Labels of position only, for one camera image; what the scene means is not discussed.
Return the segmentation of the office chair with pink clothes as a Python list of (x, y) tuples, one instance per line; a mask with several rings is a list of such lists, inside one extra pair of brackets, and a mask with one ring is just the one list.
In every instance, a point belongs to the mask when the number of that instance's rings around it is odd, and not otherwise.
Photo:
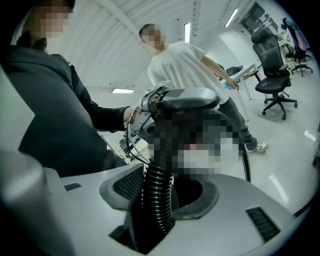
[(302, 62), (306, 60), (306, 58), (313, 59), (309, 54), (307, 54), (307, 42), (303, 36), (303, 33), (299, 29), (299, 27), (291, 20), (284, 17), (282, 19), (281, 28), (285, 30), (290, 37), (293, 46), (291, 47), (292, 54), (291, 57), (293, 58), (294, 62), (297, 65), (291, 70), (291, 74), (294, 74), (294, 71), (299, 70), (301, 76), (304, 76), (303, 69), (310, 70), (313, 73), (313, 69), (309, 67), (307, 64), (303, 64)]

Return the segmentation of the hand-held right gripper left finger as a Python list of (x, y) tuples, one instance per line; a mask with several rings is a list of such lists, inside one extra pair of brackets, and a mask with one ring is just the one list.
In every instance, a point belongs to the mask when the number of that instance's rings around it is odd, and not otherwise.
[(144, 165), (135, 163), (114, 169), (115, 175), (99, 187), (102, 199), (115, 210), (128, 210), (142, 191)]

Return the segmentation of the black wall board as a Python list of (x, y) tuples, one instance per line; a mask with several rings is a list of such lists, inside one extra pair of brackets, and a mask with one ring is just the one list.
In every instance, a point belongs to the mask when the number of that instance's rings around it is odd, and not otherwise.
[(251, 35), (259, 29), (276, 35), (279, 28), (273, 18), (258, 3), (252, 5), (240, 23)]

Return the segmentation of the black mesh office chair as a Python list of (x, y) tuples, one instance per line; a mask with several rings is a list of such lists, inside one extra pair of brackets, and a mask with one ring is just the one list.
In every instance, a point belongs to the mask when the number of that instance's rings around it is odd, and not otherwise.
[[(277, 36), (264, 29), (259, 29), (251, 35), (251, 41), (265, 75), (265, 78), (255, 86), (255, 90), (264, 95), (272, 95), (264, 99), (267, 106), (263, 109), (262, 114), (265, 115), (271, 107), (279, 105), (282, 110), (282, 119), (286, 120), (287, 114), (283, 103), (293, 103), (293, 106), (297, 108), (298, 102), (283, 96), (285, 89), (291, 86), (291, 80), (288, 66), (283, 62)], [(261, 83), (267, 81), (270, 81), (271, 84), (262, 87)]]

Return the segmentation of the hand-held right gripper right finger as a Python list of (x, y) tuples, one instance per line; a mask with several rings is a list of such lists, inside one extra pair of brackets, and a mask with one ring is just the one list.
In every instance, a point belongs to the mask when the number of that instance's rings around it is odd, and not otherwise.
[(199, 219), (215, 206), (219, 195), (217, 186), (210, 180), (175, 179), (171, 192), (172, 217)]

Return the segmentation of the person's left forearm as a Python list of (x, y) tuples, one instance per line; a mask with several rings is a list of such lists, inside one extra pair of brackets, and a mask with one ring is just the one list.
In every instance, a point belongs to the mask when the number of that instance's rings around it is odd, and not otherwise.
[(90, 116), (93, 126), (102, 132), (115, 133), (125, 130), (125, 123), (134, 122), (137, 116), (142, 113), (140, 108), (135, 109), (133, 106), (120, 108), (104, 108), (95, 103), (79, 78), (75, 67), (70, 65), (71, 81), (73, 91), (81, 102), (84, 109)]

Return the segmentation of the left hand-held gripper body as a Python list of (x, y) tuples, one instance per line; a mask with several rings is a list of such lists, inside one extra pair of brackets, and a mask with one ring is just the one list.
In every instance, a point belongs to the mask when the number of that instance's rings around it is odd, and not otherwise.
[(124, 138), (119, 142), (125, 156), (130, 158), (137, 150), (135, 139), (149, 143), (156, 124), (167, 113), (180, 109), (205, 108), (212, 109), (220, 102), (219, 96), (209, 88), (192, 87), (178, 89), (172, 81), (165, 80), (145, 91), (137, 108), (142, 110), (124, 132)]

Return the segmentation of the person's torso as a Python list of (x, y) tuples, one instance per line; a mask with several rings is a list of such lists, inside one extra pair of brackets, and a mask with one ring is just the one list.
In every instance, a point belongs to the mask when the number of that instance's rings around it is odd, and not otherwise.
[(107, 148), (74, 93), (70, 64), (59, 54), (11, 45), (2, 67), (34, 112), (19, 150), (60, 177), (102, 172), (124, 166)]

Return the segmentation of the red and teal vacuum cleaner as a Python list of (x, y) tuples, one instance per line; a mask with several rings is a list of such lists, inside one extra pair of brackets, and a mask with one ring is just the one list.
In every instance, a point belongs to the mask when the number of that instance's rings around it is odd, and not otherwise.
[(189, 108), (167, 113), (150, 139), (152, 162), (166, 174), (207, 180), (242, 163), (251, 180), (249, 156), (238, 129), (214, 109)]

